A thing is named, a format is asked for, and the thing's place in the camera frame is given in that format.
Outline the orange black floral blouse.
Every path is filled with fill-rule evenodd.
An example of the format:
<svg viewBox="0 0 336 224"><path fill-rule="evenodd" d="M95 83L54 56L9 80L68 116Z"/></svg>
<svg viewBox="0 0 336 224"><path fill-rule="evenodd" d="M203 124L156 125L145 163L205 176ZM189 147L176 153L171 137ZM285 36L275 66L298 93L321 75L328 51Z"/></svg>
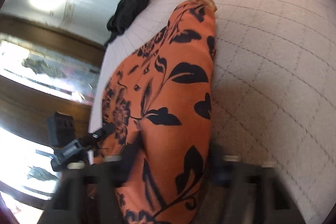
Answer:
<svg viewBox="0 0 336 224"><path fill-rule="evenodd" d="M142 134L129 180L116 189L125 223L190 223L205 174L215 55L212 0L177 5L167 25L114 71L102 123L114 124L93 161L118 155Z"/></svg>

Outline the brown wooden glass door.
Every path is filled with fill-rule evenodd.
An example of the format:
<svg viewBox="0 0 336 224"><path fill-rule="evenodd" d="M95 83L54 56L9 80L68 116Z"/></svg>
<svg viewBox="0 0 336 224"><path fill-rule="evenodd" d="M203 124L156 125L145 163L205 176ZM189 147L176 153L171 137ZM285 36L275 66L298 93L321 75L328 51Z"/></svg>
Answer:
<svg viewBox="0 0 336 224"><path fill-rule="evenodd" d="M81 36L45 24L1 15L1 32L62 53L95 67L102 65L104 48ZM47 118L55 111L75 119L76 134L88 131L91 108L1 77L1 127L12 137L49 144Z"/></svg>

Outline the black garment on bed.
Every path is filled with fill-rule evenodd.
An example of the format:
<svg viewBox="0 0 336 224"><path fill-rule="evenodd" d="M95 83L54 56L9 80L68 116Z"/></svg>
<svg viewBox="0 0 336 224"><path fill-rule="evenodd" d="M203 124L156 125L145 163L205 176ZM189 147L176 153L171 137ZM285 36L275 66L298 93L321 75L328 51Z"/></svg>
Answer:
<svg viewBox="0 0 336 224"><path fill-rule="evenodd" d="M106 24L106 29L110 32L110 38L105 42L104 47L107 47L130 27L135 18L147 8L149 1L121 0L118 3L115 13Z"/></svg>

